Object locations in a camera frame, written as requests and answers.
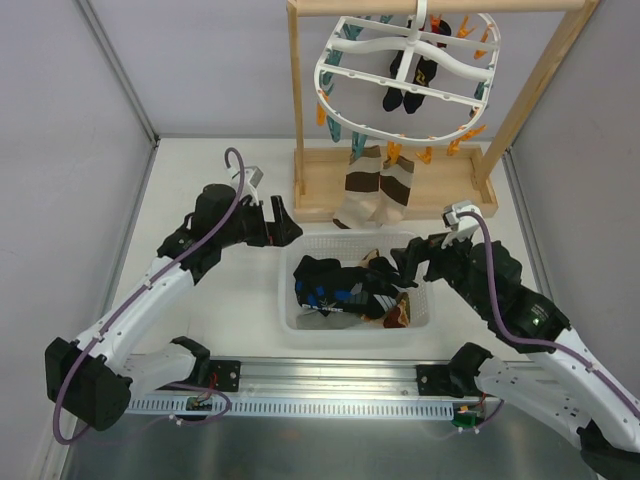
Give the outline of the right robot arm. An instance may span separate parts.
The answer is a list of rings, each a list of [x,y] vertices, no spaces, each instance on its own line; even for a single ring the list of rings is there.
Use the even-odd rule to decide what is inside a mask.
[[[605,479],[639,476],[639,402],[597,366],[568,317],[524,286],[522,265],[498,241],[444,243],[443,234],[412,239],[391,251],[400,275],[443,280],[486,322],[496,338],[526,355],[560,385],[554,391],[524,378],[489,350],[465,343],[428,385],[462,398],[486,393],[549,426]]]

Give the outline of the beige brown patterned sock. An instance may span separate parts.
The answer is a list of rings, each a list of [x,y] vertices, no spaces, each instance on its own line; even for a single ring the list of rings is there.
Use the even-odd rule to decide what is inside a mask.
[[[379,203],[374,213],[377,226],[392,226],[405,217],[411,187],[414,178],[415,164],[400,155],[395,162],[388,158],[380,172]]]

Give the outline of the white plastic sock hanger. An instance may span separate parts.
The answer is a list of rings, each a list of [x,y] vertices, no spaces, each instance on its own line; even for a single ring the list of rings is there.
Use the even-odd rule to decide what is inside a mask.
[[[457,38],[456,35],[440,35],[431,32],[431,17],[427,14],[428,3],[419,1],[415,12],[408,17],[409,24],[400,27],[381,19],[373,21],[369,18],[342,16],[332,36],[326,43],[325,51],[316,63],[314,85],[318,96],[318,108],[325,112],[330,124],[338,123],[378,139],[397,142],[402,145],[430,147],[449,142],[454,144],[468,140],[485,130],[479,126],[480,120],[488,107],[490,90],[495,76],[501,47],[501,35],[493,17],[481,13],[479,17],[486,28],[479,40]],[[375,75],[340,65],[344,54],[364,55],[394,51],[396,57],[390,67],[388,76]],[[444,70],[477,83],[472,97],[459,95],[413,84],[416,65],[421,57],[433,60],[438,69]],[[329,71],[334,76],[376,84],[382,87],[400,89],[456,103],[470,108],[469,119],[455,131],[442,136],[407,137],[399,133],[390,133],[353,122],[336,110],[320,88],[318,76],[321,71]]]

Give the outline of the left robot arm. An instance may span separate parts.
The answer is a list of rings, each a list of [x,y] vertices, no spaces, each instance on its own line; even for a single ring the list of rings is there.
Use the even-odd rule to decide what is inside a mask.
[[[195,287],[221,260],[225,248],[285,247],[302,236],[279,196],[273,221],[263,205],[225,184],[204,187],[193,212],[157,250],[129,297],[71,341],[54,339],[45,350],[48,398],[96,431],[113,426],[132,398],[172,383],[207,385],[210,351],[186,336],[139,355],[134,349],[161,313]]]

